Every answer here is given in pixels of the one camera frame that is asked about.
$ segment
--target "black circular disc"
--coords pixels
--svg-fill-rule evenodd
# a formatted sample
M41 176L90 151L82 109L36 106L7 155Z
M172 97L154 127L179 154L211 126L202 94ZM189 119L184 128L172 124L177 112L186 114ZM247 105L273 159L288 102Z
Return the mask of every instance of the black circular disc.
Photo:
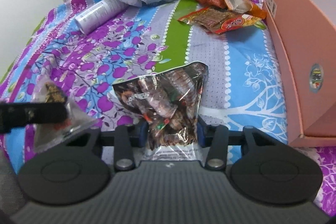
M18 174L23 192L49 205L69 205L99 193L110 179L110 169L80 147L62 147L35 156Z
M317 163L282 146L263 146L247 153L230 171L234 185L263 203L301 203L317 194L322 172Z

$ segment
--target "bed sheet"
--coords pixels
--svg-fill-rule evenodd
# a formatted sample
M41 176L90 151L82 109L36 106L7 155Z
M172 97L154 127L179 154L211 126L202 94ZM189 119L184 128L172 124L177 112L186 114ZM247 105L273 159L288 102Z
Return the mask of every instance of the bed sheet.
M207 123L232 130L252 125L287 143L281 75L266 26L207 34L174 20L186 8L198 7L194 0L179 0L154 8L130 7L82 36L73 18L98 1L71 0L49 12L1 85L1 100L29 102L36 82L49 75L84 111L98 118L103 131L113 130L138 119L118 102L113 83L202 61L209 66L200 108ZM34 156L33 137L34 127L27 126L0 138L16 172ZM336 148L300 151L320 165L324 180L316 204L334 215ZM113 148L104 148L103 159L111 162L112 152ZM229 147L229 162L240 157L239 147Z

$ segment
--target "bed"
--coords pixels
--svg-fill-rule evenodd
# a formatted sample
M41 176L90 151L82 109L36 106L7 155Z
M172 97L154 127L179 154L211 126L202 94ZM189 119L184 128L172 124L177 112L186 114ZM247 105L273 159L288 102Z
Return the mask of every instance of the bed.
M130 7L83 36L74 16L98 1L70 0L48 13L1 84L1 100L29 102L36 82L48 75L83 111L98 118L103 131L113 130L138 119L122 107L113 83L201 61L209 67L199 112L207 123L232 130L252 125L287 143L281 74L266 26L211 35L174 20L186 7L199 7L194 0L179 0L155 8ZM27 126L0 138L16 173L34 156L33 137L34 127ZM324 174L316 204L335 215L336 148L299 150L315 160ZM112 151L104 149L108 163ZM229 148L230 163L240 157L240 148Z

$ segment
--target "ribbed gray surface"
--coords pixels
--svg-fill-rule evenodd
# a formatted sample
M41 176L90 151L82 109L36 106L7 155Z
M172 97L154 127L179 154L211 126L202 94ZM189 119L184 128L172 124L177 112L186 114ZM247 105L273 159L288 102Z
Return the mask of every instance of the ribbed gray surface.
M263 206L239 195L220 172L198 162L142 162L118 173L95 198L51 208L28 203L12 219L18 224L324 224L312 203L291 208Z

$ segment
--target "white label sticker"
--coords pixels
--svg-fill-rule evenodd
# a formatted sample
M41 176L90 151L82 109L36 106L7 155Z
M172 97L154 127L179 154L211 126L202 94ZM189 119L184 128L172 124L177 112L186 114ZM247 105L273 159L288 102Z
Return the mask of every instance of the white label sticker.
M272 15L272 17L275 17L275 13L277 12L277 4L274 2L274 0L265 0L266 5Z

